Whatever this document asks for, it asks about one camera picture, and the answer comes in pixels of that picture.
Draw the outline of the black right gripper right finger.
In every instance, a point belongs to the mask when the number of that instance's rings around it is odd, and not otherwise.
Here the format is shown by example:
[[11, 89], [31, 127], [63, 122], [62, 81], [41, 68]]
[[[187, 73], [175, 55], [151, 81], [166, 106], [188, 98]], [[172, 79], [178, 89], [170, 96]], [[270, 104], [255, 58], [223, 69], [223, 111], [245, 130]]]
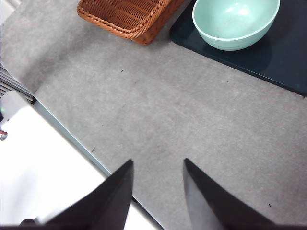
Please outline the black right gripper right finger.
[[274, 225], [226, 191], [188, 158], [183, 161], [183, 181], [194, 230], [238, 230]]

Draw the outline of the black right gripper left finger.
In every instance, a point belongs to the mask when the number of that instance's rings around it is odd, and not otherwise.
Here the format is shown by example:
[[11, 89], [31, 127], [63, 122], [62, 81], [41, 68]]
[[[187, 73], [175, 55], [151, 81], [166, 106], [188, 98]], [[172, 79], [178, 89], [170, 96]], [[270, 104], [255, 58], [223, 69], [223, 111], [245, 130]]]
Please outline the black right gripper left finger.
[[133, 161], [128, 160], [95, 190], [52, 218], [55, 230], [122, 230], [130, 207]]

